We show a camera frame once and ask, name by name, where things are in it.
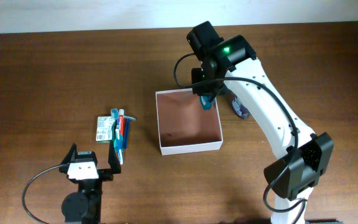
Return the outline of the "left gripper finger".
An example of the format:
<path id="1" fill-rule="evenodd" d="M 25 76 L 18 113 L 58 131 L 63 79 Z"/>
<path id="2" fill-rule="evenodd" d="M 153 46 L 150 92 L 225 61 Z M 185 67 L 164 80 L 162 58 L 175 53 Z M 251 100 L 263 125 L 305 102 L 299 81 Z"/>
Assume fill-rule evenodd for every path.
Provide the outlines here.
<path id="1" fill-rule="evenodd" d="M 121 165 L 119 159 L 117 158 L 113 142 L 109 143 L 108 164 L 110 165 L 112 174 L 121 173 Z"/>
<path id="2" fill-rule="evenodd" d="M 75 160 L 76 153 L 77 153 L 76 144 L 73 143 L 71 145 L 71 148 L 68 151 L 67 155 L 63 158 L 61 164 L 69 164 L 69 163 L 73 162 Z"/>

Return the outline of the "teal Listerine mouthwash bottle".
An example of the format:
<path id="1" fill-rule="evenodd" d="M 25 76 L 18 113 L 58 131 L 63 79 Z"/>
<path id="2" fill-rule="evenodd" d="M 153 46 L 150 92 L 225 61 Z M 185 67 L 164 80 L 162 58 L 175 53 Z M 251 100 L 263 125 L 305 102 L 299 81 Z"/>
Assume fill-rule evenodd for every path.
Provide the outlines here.
<path id="1" fill-rule="evenodd" d="M 200 96 L 201 107 L 204 110 L 210 110 L 214 104 L 214 100 L 210 96 Z"/>

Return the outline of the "dark blue soap bottle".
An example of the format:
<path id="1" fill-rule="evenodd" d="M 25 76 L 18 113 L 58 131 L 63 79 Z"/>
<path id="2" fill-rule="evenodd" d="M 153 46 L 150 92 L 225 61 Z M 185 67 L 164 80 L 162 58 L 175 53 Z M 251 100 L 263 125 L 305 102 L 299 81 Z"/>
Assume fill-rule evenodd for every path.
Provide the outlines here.
<path id="1" fill-rule="evenodd" d="M 241 103 L 240 99 L 236 95 L 233 95 L 231 106 L 233 112 L 240 119 L 247 119 L 250 116 L 249 110 Z"/>

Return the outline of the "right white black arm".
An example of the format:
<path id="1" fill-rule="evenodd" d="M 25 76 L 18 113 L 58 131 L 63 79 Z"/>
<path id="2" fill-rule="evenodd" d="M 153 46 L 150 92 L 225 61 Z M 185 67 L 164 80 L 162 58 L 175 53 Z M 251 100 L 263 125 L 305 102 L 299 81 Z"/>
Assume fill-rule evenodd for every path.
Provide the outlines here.
<path id="1" fill-rule="evenodd" d="M 255 50 L 241 35 L 219 36 L 210 22 L 186 37 L 201 62 L 191 71 L 193 93 L 207 107 L 232 92 L 253 116 L 277 158 L 264 169 L 262 196 L 271 223 L 305 223 L 308 199 L 325 174 L 334 148 L 328 133 L 317 135 L 289 107 L 266 75 Z"/>

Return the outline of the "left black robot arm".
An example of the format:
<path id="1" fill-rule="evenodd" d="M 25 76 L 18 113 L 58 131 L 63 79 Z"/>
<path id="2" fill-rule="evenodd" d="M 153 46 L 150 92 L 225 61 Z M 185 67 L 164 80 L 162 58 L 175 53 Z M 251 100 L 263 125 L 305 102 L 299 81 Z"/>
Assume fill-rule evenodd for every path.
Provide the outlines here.
<path id="1" fill-rule="evenodd" d="M 62 214 L 65 223 L 96 224 L 101 222 L 103 182 L 110 182 L 121 173 L 121 165 L 109 143 L 108 164 L 110 168 L 97 168 L 98 160 L 93 151 L 78 152 L 73 144 L 61 162 L 59 171 L 78 186 L 78 190 L 65 197 Z"/>

